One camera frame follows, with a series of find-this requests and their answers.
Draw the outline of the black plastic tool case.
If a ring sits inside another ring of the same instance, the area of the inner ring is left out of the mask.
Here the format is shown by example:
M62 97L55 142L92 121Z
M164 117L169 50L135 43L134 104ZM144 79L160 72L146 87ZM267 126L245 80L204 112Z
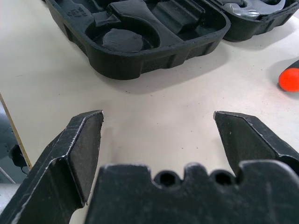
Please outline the black plastic tool case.
M100 74L117 80L204 56L221 40L242 42L284 25L299 10L257 19L222 8L222 0L43 0L56 24Z

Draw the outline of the hammer with black orange handle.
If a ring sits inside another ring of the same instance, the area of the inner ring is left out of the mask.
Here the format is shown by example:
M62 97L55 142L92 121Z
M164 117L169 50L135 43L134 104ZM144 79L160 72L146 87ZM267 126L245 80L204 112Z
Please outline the hammer with black orange handle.
M267 16L284 8L286 0L222 0L222 8L232 14L257 19Z

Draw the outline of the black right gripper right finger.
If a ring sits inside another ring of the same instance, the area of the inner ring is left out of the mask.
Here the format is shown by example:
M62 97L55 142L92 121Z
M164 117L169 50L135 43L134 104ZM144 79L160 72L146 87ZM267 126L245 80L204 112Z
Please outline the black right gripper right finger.
M234 172L241 161L276 160L287 164L299 176L299 153L259 118L225 111L215 111L213 118Z

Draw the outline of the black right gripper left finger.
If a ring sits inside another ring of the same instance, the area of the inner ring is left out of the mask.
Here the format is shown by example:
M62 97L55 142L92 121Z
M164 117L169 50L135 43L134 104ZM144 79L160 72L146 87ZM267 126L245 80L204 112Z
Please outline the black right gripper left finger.
M91 192L103 120L102 110L70 120L12 196L0 214L0 224L69 224Z

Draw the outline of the orange black screwdriver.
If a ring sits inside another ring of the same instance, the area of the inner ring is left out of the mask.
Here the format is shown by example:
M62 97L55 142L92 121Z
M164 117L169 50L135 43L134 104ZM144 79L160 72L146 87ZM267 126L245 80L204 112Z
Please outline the orange black screwdriver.
M279 87L287 92L299 92L299 60L287 67L278 78Z

